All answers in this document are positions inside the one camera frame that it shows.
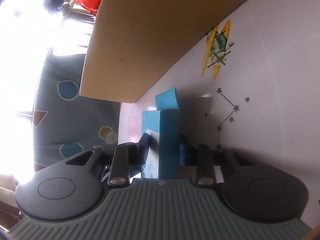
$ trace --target metal screw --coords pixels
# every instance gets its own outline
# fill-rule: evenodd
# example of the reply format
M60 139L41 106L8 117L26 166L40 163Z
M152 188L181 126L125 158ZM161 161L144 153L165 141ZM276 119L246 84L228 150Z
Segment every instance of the metal screw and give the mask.
M200 179L198 179L198 183L204 186L208 186L214 183L214 180L212 178L209 177L202 177Z
M114 185L122 185L122 184L126 183L126 181L127 180L122 177L115 177L115 178L110 179L110 183L114 184Z

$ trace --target gray ribbed plate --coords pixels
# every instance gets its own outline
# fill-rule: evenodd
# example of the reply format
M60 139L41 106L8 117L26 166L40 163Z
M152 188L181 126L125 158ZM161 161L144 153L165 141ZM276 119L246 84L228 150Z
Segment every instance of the gray ribbed plate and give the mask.
M91 212L65 222L25 218L16 240L300 240L310 231L301 220L263 224L231 212L210 189L188 179L135 179L108 192Z

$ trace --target printed illustration on box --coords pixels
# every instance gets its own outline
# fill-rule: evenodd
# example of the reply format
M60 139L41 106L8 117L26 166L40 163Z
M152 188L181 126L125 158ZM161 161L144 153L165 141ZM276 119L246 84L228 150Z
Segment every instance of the printed illustration on box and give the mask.
M207 46L201 66L201 77L204 76L206 69L212 68L212 79L215 79L220 71L220 67L226 65L226 56L231 52L230 48L234 44L233 41L228 43L231 21L228 20L226 22L220 34L218 33L218 27L219 24L208 32Z

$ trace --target pink surface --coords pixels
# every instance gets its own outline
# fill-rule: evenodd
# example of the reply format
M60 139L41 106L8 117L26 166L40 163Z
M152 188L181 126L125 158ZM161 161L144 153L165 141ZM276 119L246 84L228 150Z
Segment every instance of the pink surface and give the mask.
M155 109L155 95L177 88L181 132L192 143L244 150L300 178L309 203L302 219L320 223L320 0L248 0L231 20L234 42L216 79L201 78L204 37L135 104L123 104L119 142L138 140L141 112Z

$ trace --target blue circle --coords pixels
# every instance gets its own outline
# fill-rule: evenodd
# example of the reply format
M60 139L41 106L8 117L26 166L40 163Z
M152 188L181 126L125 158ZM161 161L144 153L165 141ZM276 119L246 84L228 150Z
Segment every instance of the blue circle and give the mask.
M57 85L59 96L67 101L76 99L79 94L79 87L73 81L61 81Z
M63 144L60 147L60 153L64 158L69 158L83 151L83 147L78 143Z

